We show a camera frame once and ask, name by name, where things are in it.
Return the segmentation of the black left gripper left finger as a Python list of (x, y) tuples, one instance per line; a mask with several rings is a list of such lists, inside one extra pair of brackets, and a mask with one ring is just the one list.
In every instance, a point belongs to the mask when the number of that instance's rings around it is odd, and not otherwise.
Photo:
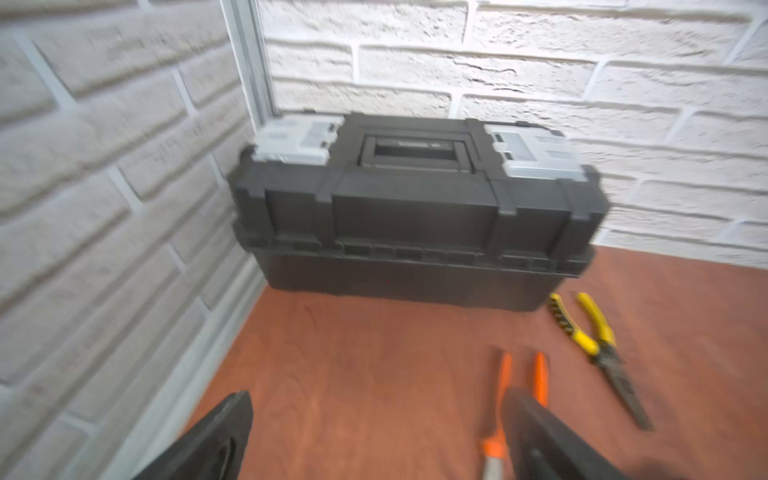
[(252, 428), (250, 394), (228, 395), (135, 480), (236, 479)]

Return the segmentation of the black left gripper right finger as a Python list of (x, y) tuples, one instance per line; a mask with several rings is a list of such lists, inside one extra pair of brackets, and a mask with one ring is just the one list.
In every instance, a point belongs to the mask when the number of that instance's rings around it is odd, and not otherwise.
[(521, 388), (506, 390), (501, 424), (518, 479), (624, 479), (626, 475)]

